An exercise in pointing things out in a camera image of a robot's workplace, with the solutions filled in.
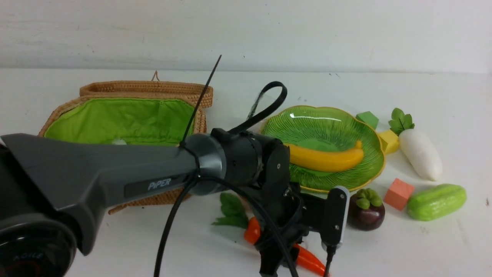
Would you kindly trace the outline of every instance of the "toy carrot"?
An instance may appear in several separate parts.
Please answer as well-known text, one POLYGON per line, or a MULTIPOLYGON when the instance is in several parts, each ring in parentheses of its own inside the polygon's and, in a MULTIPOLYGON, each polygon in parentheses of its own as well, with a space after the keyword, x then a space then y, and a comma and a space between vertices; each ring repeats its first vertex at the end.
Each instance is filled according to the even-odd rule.
MULTIPOLYGON (((248 220, 240 200, 232 194, 222 193, 220 195, 220 201, 222 203, 221 210, 225 217, 218 218, 213 224, 236 226, 246 229, 244 239, 250 244, 255 244, 261 235, 260 224, 256 217, 248 220)), ((302 246, 295 244, 294 247, 299 249, 297 265, 323 277, 325 274, 325 265, 302 246)))

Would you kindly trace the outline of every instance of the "yellow banana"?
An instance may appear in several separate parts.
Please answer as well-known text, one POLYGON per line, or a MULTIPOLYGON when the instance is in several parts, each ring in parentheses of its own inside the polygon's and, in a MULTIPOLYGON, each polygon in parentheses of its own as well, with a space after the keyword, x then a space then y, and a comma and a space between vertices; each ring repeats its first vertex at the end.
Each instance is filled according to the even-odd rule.
POLYGON ((323 172, 340 172, 358 165, 364 158, 362 142, 358 140, 355 147, 341 152, 324 152, 284 143, 290 148, 290 163, 323 172))

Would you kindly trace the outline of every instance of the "green cube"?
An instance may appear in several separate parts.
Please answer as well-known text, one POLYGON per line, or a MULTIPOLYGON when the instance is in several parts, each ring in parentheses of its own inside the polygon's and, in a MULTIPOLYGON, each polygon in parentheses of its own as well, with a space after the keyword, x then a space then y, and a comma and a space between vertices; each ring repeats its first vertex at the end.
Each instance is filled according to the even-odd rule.
POLYGON ((379 123, 379 119, 375 115, 373 115, 372 112, 370 111, 361 112, 357 114, 355 118, 357 118, 357 120, 366 123, 367 125, 371 126, 375 130, 377 124, 379 123))

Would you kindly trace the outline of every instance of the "wicker basket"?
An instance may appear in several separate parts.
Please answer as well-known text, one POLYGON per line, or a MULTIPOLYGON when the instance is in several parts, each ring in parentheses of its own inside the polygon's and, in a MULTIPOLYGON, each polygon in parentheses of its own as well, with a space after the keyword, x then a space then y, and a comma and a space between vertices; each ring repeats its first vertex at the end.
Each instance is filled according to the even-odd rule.
MULTIPOLYGON (((75 107, 94 98, 140 98, 140 99, 180 99, 186 103, 195 106, 203 85, 174 83, 174 82, 145 82, 145 81, 113 81, 93 83, 80 89, 80 97, 68 103, 59 106, 53 111, 47 122, 39 132, 43 137, 48 127, 55 122, 61 115, 74 109, 75 107)), ((207 123, 205 113, 202 107, 212 105, 213 88, 208 87, 207 93, 202 100, 200 108, 195 115, 195 124, 193 133, 206 133, 207 123)), ((165 205, 173 204, 182 189, 165 192, 159 195, 147 197, 144 199, 132 201, 109 210, 113 214, 128 206, 146 206, 146 205, 165 205)))

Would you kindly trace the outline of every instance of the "black cable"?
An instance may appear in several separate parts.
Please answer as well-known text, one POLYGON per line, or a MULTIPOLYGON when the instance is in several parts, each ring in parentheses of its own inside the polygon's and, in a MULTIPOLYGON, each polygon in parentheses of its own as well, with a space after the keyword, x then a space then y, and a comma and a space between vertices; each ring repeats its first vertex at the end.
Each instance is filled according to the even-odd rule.
POLYGON ((267 118, 267 116, 271 115, 274 111, 276 111, 283 104, 283 102, 285 101, 285 98, 287 98, 287 88, 282 83, 280 83, 278 81, 274 81, 274 82, 267 84, 261 90, 260 94, 258 95, 258 98, 256 99, 255 104, 251 108, 251 111, 248 115, 248 119, 245 122, 241 123, 240 125, 229 130, 229 133, 232 135, 239 134, 240 132, 247 130, 248 128, 252 127, 256 123, 267 118), (250 117, 255 112, 256 106, 258 105, 258 102, 261 99, 261 97, 263 96, 263 94, 265 94, 267 91, 269 91, 273 88, 276 88, 276 87, 282 88, 282 91, 280 92, 279 97, 277 97, 277 99, 270 106, 268 106, 266 109, 259 112, 257 115, 250 117))
POLYGON ((325 275, 323 277, 330 276, 330 266, 332 264, 333 256, 335 255, 336 251, 337 251, 336 246, 332 246, 332 245, 327 246, 326 252, 328 253, 328 255, 326 256, 325 275))
POLYGON ((230 184, 226 180, 223 180, 223 179, 220 179, 220 178, 217 178, 217 177, 213 177, 213 176, 204 176, 204 177, 201 177, 200 178, 200 181, 205 181, 205 180, 217 182, 217 183, 223 185, 224 187, 226 187, 226 188, 234 191, 239 196, 241 196, 244 199, 246 199, 246 201, 248 201, 253 206, 253 208, 255 208, 258 211, 258 213, 260 214, 260 216, 265 220, 265 222, 267 223, 268 227, 273 232, 274 238, 277 241, 277 244, 278 244, 278 246, 280 248, 280 251, 282 252, 283 257, 284 257, 285 261, 287 262, 287 266, 289 268, 289 271, 290 271, 291 276, 292 277, 299 277, 299 275, 297 274, 296 265, 294 263, 294 260, 292 260, 292 256, 290 255, 289 250, 287 249, 287 243, 283 239, 282 234, 280 233, 279 228, 277 227, 277 225, 275 224, 275 222, 272 220, 272 218, 268 215, 268 213, 265 210, 265 208, 263 208, 249 194, 245 193, 244 191, 242 191, 238 187, 230 184))
POLYGON ((159 249, 157 250, 157 256, 155 258, 155 267, 154 267, 154 277, 159 277, 160 274, 160 266, 162 264, 162 256, 164 255, 164 248, 166 247, 167 238, 169 237, 169 232, 171 231, 171 226, 173 225, 174 217, 176 217, 176 213, 178 209, 185 199, 186 194, 198 183, 195 182, 197 178, 191 178, 188 183, 184 186, 183 190, 179 194, 178 198, 174 202, 173 207, 171 208, 171 212, 167 217, 166 226, 164 227, 164 231, 162 231, 162 236, 159 242, 159 249))
POLYGON ((209 88, 209 84, 210 84, 210 81, 212 80, 212 77, 215 73, 215 69, 217 68, 218 66, 218 62, 220 62, 220 58, 222 58, 222 55, 220 55, 218 57, 218 60, 217 62, 215 63, 215 66, 214 66, 214 69, 212 70, 212 72, 210 73, 210 76, 209 76, 209 79, 207 80, 207 83, 205 84, 205 86, 203 87, 203 91, 202 93, 200 94, 200 97, 198 98, 198 101, 196 102, 196 106, 195 106, 195 109, 193 110, 193 113, 191 114, 191 118, 189 119, 188 121, 188 126, 186 127, 186 131, 184 132, 184 135, 183 135, 183 139, 181 140, 180 142, 180 145, 183 144, 183 142, 185 141, 186 137, 188 136, 188 132, 189 132, 189 128, 191 128, 191 123, 193 122, 193 119, 195 118, 195 115, 196 115, 196 111, 198 110, 198 107, 200 106, 200 103, 202 102, 202 99, 203 99, 203 96, 205 95, 205 92, 207 91, 207 89, 209 88))

